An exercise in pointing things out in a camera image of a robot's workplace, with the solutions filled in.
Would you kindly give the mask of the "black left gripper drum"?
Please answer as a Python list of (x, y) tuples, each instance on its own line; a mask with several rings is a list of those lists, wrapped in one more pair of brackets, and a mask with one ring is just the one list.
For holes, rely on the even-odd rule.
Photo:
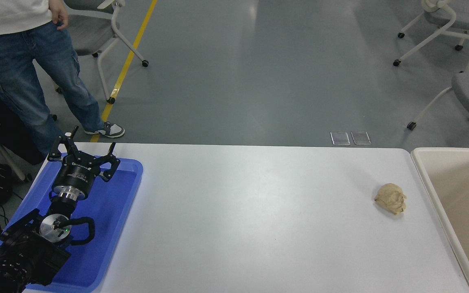
[(80, 192), (90, 192), (99, 168), (95, 167), (96, 158), (64, 157), (61, 168), (56, 176), (52, 191), (61, 192), (62, 189), (75, 188)]

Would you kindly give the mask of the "person's hand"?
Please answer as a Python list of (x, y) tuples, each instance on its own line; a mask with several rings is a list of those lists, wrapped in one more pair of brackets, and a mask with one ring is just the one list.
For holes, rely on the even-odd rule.
[(69, 25), (69, 14), (63, 0), (49, 0), (48, 9), (51, 11), (52, 22), (58, 31), (62, 31)]

